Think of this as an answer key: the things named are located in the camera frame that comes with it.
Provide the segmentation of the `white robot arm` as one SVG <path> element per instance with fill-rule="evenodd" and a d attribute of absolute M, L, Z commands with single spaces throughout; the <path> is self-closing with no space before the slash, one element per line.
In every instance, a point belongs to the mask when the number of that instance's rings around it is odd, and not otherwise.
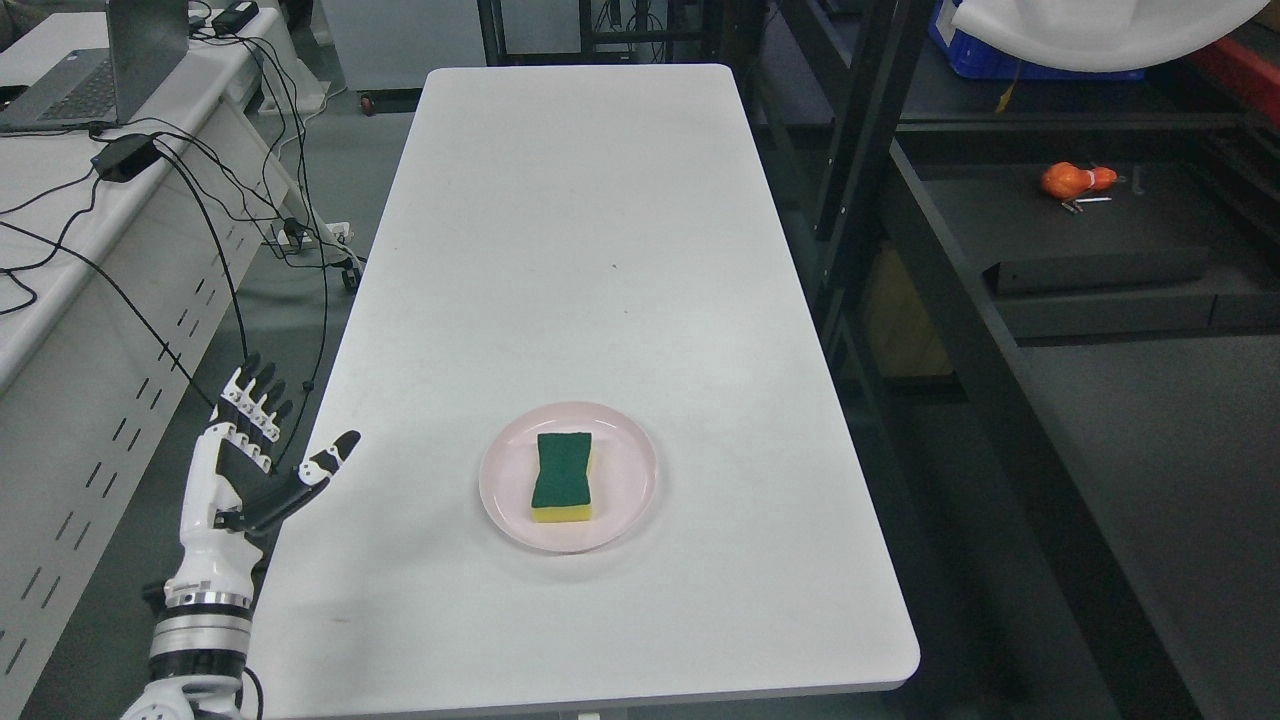
<path fill-rule="evenodd" d="M 244 594 L 160 588 L 145 598 L 156 620 L 148 682 L 123 719 L 243 719 L 253 601 Z"/>

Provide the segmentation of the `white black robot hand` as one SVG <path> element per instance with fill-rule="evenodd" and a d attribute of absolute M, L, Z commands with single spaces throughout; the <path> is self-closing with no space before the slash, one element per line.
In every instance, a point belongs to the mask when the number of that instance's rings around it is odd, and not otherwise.
<path fill-rule="evenodd" d="M 262 557 L 253 538 L 275 530 L 335 479 L 361 434 L 347 430 L 288 471 L 271 459 L 292 410 L 275 365 L 251 354 L 233 370 L 195 442 L 180 510 L 184 556 L 164 585 L 165 605 L 247 609 L 252 570 Z"/>

